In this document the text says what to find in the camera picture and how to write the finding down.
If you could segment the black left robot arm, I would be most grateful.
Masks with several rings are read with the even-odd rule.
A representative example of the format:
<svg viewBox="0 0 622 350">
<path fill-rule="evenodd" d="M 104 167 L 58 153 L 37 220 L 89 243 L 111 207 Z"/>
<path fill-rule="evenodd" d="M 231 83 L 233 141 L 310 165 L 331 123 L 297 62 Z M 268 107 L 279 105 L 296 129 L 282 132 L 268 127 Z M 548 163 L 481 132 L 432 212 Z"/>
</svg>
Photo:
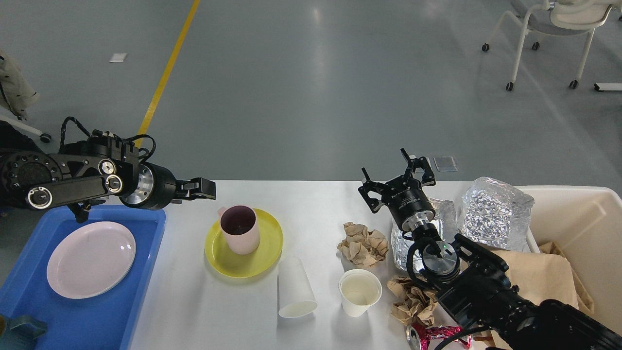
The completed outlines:
<svg viewBox="0 0 622 350">
<path fill-rule="evenodd" d="M 85 222 L 93 206 L 111 195 L 134 209 L 158 210 L 170 203 L 216 199 L 216 184 L 202 177 L 176 179 L 149 162 L 156 150 L 140 148 L 138 134 L 122 138 L 75 118 L 61 127 L 57 153 L 46 154 L 8 122 L 1 122 L 1 204 L 13 208 L 49 210 L 66 206 L 77 222 Z"/>
</svg>

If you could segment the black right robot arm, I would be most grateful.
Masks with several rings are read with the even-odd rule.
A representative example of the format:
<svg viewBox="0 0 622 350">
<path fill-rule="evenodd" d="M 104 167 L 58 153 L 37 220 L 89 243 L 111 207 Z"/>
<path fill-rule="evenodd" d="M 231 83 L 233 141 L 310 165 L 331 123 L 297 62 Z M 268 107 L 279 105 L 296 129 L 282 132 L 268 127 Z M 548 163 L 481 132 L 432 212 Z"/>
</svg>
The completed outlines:
<svg viewBox="0 0 622 350">
<path fill-rule="evenodd" d="M 387 207 L 404 239 L 411 241 L 406 272 L 411 281 L 435 297 L 462 328 L 449 340 L 492 330 L 514 350 L 619 350 L 613 330 L 556 299 L 540 304 L 519 294 L 506 276 L 507 263 L 458 233 L 446 242 L 433 223 L 436 212 L 423 187 L 435 186 L 425 157 L 412 157 L 403 175 L 376 182 L 363 169 L 359 193 L 373 213 Z"/>
</svg>

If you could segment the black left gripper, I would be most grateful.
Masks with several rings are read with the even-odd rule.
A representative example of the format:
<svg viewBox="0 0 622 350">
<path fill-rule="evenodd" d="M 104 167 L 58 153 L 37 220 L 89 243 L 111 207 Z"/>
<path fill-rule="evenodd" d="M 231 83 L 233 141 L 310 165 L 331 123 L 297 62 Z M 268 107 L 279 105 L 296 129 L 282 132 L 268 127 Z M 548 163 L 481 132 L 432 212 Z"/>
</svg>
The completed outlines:
<svg viewBox="0 0 622 350">
<path fill-rule="evenodd" d="M 176 180 L 169 169 L 148 162 L 138 165 L 138 185 L 133 192 L 120 197 L 129 208 L 158 210 L 172 201 L 195 199 L 216 200 L 216 183 L 196 177 Z"/>
</svg>

